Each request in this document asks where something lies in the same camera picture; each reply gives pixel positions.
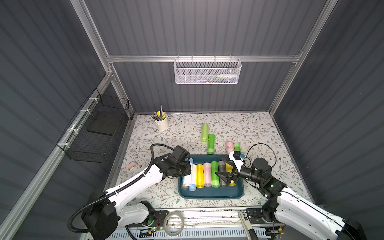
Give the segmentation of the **yellow trash bag roll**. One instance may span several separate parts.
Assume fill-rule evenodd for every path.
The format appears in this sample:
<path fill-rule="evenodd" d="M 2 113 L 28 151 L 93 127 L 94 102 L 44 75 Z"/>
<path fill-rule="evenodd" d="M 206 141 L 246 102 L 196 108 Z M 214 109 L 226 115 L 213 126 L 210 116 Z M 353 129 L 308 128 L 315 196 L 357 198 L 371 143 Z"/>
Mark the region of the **yellow trash bag roll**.
<path fill-rule="evenodd" d="M 205 187 L 205 175 L 204 166 L 202 164 L 197 165 L 197 188 L 202 189 Z"/>
<path fill-rule="evenodd" d="M 233 171 L 233 166 L 231 166 L 230 164 L 226 163 L 226 171 L 227 173 L 231 173 Z M 229 186 L 235 186 L 236 184 L 234 183 L 234 181 L 231 181 Z"/>

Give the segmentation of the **dark grey trash bag roll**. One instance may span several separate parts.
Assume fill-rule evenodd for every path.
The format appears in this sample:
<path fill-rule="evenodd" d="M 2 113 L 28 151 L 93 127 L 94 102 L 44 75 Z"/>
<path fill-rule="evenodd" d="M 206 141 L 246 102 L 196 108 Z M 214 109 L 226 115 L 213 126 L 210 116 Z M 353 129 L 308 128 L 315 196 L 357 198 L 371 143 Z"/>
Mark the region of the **dark grey trash bag roll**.
<path fill-rule="evenodd" d="M 219 167 L 220 173 L 226 173 L 227 172 L 226 163 L 224 161 L 219 161 L 218 167 Z M 221 178 L 219 178 L 219 180 L 220 180 L 220 187 L 226 188 L 228 186 L 228 184 L 224 180 L 222 180 Z"/>

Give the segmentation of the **white roll with red label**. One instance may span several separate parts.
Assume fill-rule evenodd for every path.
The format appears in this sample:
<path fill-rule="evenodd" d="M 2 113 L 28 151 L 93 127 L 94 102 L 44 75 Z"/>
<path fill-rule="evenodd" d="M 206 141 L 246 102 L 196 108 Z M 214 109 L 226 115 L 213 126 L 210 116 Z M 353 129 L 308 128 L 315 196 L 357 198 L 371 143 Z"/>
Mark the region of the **white roll with red label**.
<path fill-rule="evenodd" d="M 191 172 L 192 172 L 192 164 L 193 164 L 193 159 L 192 158 L 190 158 L 190 167 L 191 167 Z M 189 174 L 189 175 L 187 175 L 187 176 L 184 176 L 185 178 L 184 178 L 184 184 L 186 185 L 186 186 L 190 186 L 191 185 L 191 173 Z"/>

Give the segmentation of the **white roll with blue end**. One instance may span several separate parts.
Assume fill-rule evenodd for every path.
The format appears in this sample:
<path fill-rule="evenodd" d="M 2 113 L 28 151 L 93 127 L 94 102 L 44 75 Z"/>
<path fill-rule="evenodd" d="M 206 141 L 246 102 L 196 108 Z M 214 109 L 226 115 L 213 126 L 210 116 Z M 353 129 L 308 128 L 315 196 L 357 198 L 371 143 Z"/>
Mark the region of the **white roll with blue end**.
<path fill-rule="evenodd" d="M 197 166 L 192 164 L 191 172 L 191 185 L 189 186 L 189 191 L 194 192 L 197 189 Z"/>

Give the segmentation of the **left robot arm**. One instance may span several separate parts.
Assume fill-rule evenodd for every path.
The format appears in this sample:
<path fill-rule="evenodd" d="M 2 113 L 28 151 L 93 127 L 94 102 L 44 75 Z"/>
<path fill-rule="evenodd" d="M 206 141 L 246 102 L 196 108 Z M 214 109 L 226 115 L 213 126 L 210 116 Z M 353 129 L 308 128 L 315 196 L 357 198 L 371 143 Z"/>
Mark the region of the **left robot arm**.
<path fill-rule="evenodd" d="M 95 240 L 105 240 L 117 228 L 149 222 L 153 207 L 142 201 L 129 211 L 124 207 L 137 195 L 165 178 L 180 178 L 191 173 L 190 154 L 186 151 L 174 151 L 160 157 L 151 157 L 149 166 L 125 181 L 106 191 L 94 191 L 87 204 L 77 211 L 86 225 L 78 229 L 72 222 L 68 223 L 71 231 L 90 233 Z"/>

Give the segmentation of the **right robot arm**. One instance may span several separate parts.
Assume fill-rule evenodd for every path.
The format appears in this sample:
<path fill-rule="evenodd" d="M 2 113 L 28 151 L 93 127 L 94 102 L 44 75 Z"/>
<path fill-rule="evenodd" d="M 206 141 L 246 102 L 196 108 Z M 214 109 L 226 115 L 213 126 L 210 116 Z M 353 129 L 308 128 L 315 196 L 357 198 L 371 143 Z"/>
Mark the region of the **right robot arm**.
<path fill-rule="evenodd" d="M 273 177 L 272 166 L 263 158 L 254 159 L 251 167 L 242 160 L 225 157 L 223 161 L 233 167 L 230 173 L 217 172 L 227 184 L 239 179 L 255 183 L 258 191 L 267 198 L 262 205 L 262 216 L 268 223 L 277 221 L 301 232 L 312 240 L 365 240 L 362 225 L 345 220 L 296 194 L 285 183 Z"/>

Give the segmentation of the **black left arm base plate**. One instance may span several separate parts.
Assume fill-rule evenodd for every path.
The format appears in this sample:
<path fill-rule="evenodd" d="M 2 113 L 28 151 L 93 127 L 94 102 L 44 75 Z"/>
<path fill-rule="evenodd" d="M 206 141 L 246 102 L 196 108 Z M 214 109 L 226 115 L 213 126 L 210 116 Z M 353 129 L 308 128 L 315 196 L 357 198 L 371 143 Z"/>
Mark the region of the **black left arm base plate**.
<path fill-rule="evenodd" d="M 169 214 L 169 211 L 154 211 L 142 223 L 135 223 L 129 225 L 129 227 L 161 227 L 164 225 L 164 220 Z"/>

